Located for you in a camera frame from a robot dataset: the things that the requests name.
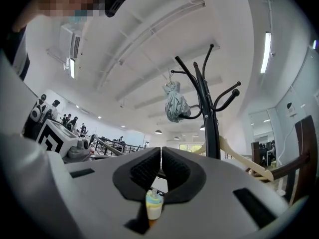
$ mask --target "window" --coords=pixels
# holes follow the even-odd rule
[[[183,145],[183,144],[179,145],[180,150],[185,150],[188,152],[195,152],[195,151],[199,150],[200,148],[201,148],[201,145]]]

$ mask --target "ceiling light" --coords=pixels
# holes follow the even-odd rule
[[[314,40],[313,49],[315,50],[316,48],[317,48],[317,40]]]
[[[74,77],[75,77],[75,61],[73,59],[70,59],[70,71],[71,71],[71,77],[74,79]]]
[[[270,47],[271,47],[271,33],[267,32],[265,37],[265,50],[264,50],[264,59],[263,64],[261,66],[260,73],[265,73],[268,65],[269,55],[270,55]]]

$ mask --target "black and white pattern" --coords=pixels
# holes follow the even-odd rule
[[[46,150],[59,153],[63,145],[63,140],[61,140],[55,132],[53,132],[49,125],[46,125],[40,136],[39,144],[41,144],[44,148],[46,146]]]
[[[61,125],[60,123],[54,122],[52,121],[52,123],[59,129],[61,130],[66,136],[68,136],[69,138],[77,138],[76,135],[74,135],[73,133],[71,133],[68,129],[66,129],[63,125]]]

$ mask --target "black camera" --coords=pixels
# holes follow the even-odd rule
[[[105,15],[113,17],[125,0],[105,0]]]

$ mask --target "dark hair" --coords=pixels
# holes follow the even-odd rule
[[[53,105],[58,106],[59,104],[60,104],[60,101],[59,101],[59,100],[54,100]]]

